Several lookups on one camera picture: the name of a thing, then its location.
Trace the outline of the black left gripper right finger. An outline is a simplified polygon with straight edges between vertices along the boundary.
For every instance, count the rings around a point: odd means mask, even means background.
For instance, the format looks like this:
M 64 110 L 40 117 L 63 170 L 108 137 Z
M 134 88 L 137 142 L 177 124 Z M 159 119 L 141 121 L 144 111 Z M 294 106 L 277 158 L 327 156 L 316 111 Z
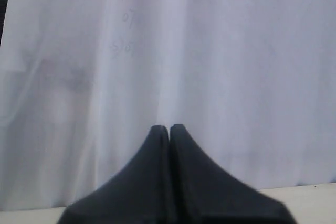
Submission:
M 282 202 L 216 164 L 186 127 L 170 129 L 170 162 L 179 223 L 295 223 Z

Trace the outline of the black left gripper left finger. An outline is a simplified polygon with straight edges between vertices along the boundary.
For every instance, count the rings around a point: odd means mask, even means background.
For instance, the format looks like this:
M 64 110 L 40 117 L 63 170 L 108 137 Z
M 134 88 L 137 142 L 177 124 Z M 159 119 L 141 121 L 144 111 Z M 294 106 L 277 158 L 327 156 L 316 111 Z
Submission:
M 152 126 L 127 165 L 68 206 L 59 223 L 173 223 L 174 193 L 166 127 Z

